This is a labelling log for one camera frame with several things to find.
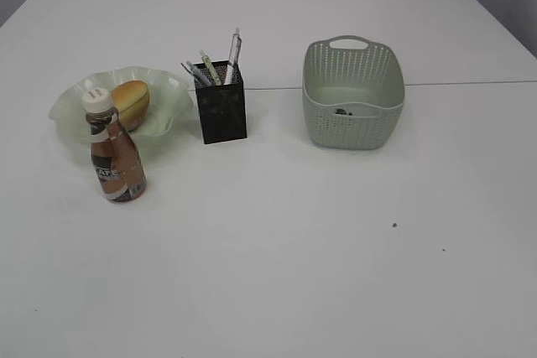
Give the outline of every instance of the basket handle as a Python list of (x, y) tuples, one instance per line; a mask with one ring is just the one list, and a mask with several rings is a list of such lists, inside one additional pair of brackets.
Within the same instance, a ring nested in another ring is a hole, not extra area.
[(353, 41), (362, 42), (364, 44), (367, 44), (368, 46), (374, 44), (374, 42), (370, 41), (369, 39), (365, 39), (364, 37), (358, 37), (357, 35), (339, 35), (337, 37), (327, 39), (325, 43), (327, 43), (331, 48), (334, 48), (332, 46), (332, 43), (336, 41), (341, 41), (344, 39), (350, 39)]

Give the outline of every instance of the white pen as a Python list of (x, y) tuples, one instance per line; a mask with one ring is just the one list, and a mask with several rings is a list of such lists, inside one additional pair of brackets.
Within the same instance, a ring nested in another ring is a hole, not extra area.
[(242, 39), (239, 34), (239, 29), (235, 31), (232, 39), (232, 48), (229, 51), (229, 60), (227, 61), (227, 72), (224, 85), (231, 84), (233, 80), (233, 73), (235, 72), (235, 66), (238, 63), (238, 55), (241, 53)]
[(203, 51), (200, 51), (201, 60), (203, 60), (203, 63), (205, 63), (205, 67), (207, 70), (209, 70), (209, 73), (211, 74), (211, 77), (215, 84), (217, 86), (222, 85), (222, 80), (220, 80), (220, 77), (218, 76), (218, 73), (216, 72), (215, 66), (212, 65), (211, 58)]
[(190, 67), (190, 71), (192, 72), (192, 75), (200, 81), (204, 86), (210, 87), (212, 86), (212, 83), (209, 79), (207, 79), (207, 76), (204, 75), (201, 70), (199, 70), (197, 67), (195, 67), (190, 61), (186, 61), (186, 64), (188, 67)]

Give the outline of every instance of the plastic bottle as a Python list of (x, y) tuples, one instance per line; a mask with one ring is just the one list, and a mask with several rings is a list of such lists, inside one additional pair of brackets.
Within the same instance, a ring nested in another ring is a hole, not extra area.
[(96, 88), (82, 96), (91, 128), (91, 161), (108, 200), (129, 201), (145, 190), (138, 149), (121, 126), (109, 90)]

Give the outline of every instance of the bread roll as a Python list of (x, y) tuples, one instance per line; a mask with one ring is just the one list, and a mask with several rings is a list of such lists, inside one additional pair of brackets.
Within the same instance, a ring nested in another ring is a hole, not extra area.
[(113, 91), (112, 97), (125, 129), (131, 131), (142, 124), (149, 106), (147, 84), (140, 80), (127, 81)]

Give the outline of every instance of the black mesh pen holder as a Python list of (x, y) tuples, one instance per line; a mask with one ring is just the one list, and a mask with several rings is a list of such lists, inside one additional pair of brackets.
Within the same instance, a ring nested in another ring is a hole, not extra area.
[[(227, 60), (213, 62), (213, 66), (223, 83), (227, 72)], [(211, 75), (204, 64), (198, 64), (196, 67), (212, 82)], [(246, 138), (244, 82), (238, 65), (235, 67), (231, 84), (205, 87), (195, 80), (195, 86), (204, 143), (212, 144)]]

